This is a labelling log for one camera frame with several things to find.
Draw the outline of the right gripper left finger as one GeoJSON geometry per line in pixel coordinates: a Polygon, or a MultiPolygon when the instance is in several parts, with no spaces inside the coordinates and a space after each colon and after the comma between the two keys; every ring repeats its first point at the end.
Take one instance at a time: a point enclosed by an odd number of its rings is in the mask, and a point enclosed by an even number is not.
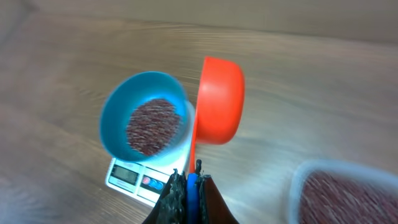
{"type": "Polygon", "coordinates": [[[186,186],[185,173],[174,173],[167,181],[155,207],[142,224],[184,224],[186,221],[186,186]]]}

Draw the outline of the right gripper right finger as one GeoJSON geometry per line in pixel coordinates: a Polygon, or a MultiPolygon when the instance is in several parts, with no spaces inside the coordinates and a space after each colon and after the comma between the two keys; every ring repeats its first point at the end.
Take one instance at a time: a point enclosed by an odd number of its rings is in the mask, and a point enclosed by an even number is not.
{"type": "Polygon", "coordinates": [[[230,212],[211,175],[201,175],[201,160],[196,161],[196,185],[199,193],[199,216],[202,224],[239,224],[230,212]]]}

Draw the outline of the red measuring scoop blue handle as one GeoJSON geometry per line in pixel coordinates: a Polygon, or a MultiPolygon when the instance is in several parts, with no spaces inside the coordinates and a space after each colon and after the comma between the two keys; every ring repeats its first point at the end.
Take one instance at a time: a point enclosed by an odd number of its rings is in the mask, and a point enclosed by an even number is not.
{"type": "Polygon", "coordinates": [[[225,144],[238,129],[243,113],[245,81],[236,63],[206,56],[197,94],[195,121],[189,157],[186,194],[186,222],[201,223],[196,181],[195,146],[225,144]]]}

